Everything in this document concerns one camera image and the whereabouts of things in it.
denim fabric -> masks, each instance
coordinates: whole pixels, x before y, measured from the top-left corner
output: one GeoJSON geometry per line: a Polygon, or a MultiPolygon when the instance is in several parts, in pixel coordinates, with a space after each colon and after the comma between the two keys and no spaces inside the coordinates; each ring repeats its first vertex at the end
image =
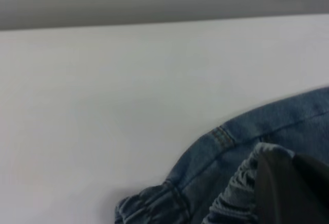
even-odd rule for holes
{"type": "Polygon", "coordinates": [[[329,88],[254,109],[199,138],[162,185],[120,201],[115,223],[200,224],[214,212],[209,213],[214,200],[225,193],[258,143],[277,144],[329,163],[328,141],[329,88]]]}

black object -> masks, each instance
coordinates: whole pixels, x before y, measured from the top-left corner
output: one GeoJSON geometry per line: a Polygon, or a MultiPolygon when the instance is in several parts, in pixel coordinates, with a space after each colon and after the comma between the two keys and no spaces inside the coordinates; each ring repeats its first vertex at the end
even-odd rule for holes
{"type": "Polygon", "coordinates": [[[329,167],[316,159],[281,151],[258,162],[255,198],[260,224],[328,224],[329,167]]]}

stitching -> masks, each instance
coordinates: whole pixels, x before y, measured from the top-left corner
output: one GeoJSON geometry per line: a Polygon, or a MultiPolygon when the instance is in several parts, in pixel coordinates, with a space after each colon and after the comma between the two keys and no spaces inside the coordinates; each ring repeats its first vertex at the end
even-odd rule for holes
{"type": "Polygon", "coordinates": [[[221,134],[223,134],[224,135],[224,137],[229,141],[229,142],[231,142],[232,143],[232,145],[233,146],[235,146],[235,142],[233,141],[233,139],[231,139],[229,136],[228,136],[228,134],[219,126],[218,127],[218,130],[220,131],[220,133],[221,134]]]}
{"type": "Polygon", "coordinates": [[[164,183],[168,184],[168,188],[170,189],[170,191],[172,192],[173,194],[173,197],[176,201],[176,203],[181,207],[183,208],[184,211],[183,212],[183,215],[184,215],[184,218],[186,221],[184,221],[184,223],[190,223],[190,220],[191,220],[191,214],[190,214],[190,211],[189,209],[187,208],[187,204],[186,202],[183,200],[183,198],[181,197],[180,195],[180,192],[179,190],[175,187],[175,185],[170,181],[170,180],[166,180],[164,183]]]}
{"type": "MultiPolygon", "coordinates": [[[[327,113],[329,113],[329,109],[328,110],[325,110],[325,111],[323,111],[321,113],[312,115],[312,116],[304,117],[303,119],[300,119],[298,121],[292,122],[290,124],[279,126],[278,128],[274,128],[274,129],[272,129],[272,130],[270,130],[268,132],[261,133],[261,134],[255,136],[255,137],[249,138],[248,140],[241,141],[239,143],[246,143],[246,142],[248,142],[250,140],[254,140],[254,139],[257,139],[257,138],[259,139],[260,137],[264,137],[264,136],[269,136],[269,135],[271,135],[273,133],[276,133],[276,132],[278,132],[278,131],[280,131],[282,129],[289,128],[291,126],[294,126],[294,125],[297,125],[297,124],[306,122],[307,120],[311,120],[311,119],[314,119],[316,117],[326,115],[327,113]]],[[[229,135],[231,138],[233,138],[234,136],[232,136],[232,134],[230,134],[230,132],[228,130],[226,130],[224,127],[222,127],[223,125],[221,125],[221,129],[224,130],[227,133],[227,135],[229,135]]]]}
{"type": "Polygon", "coordinates": [[[218,140],[218,142],[221,144],[221,147],[225,148],[225,143],[223,142],[223,140],[218,136],[218,134],[215,132],[216,128],[214,130],[211,131],[211,134],[215,137],[216,140],[218,140]]]}

white table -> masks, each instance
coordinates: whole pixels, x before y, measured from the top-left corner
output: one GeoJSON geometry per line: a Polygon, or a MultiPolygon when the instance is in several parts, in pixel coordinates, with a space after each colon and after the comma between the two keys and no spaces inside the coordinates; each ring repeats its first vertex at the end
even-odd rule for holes
{"type": "Polygon", "coordinates": [[[329,15],[0,32],[0,223],[108,224],[203,133],[329,83],[329,15]]]}

elastic cuff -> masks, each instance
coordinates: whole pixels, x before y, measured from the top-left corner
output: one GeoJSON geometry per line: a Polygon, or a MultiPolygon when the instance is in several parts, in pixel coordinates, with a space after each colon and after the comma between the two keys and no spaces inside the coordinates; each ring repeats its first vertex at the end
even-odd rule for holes
{"type": "Polygon", "coordinates": [[[115,224],[185,223],[189,213],[170,182],[147,188],[116,206],[115,224]]]}

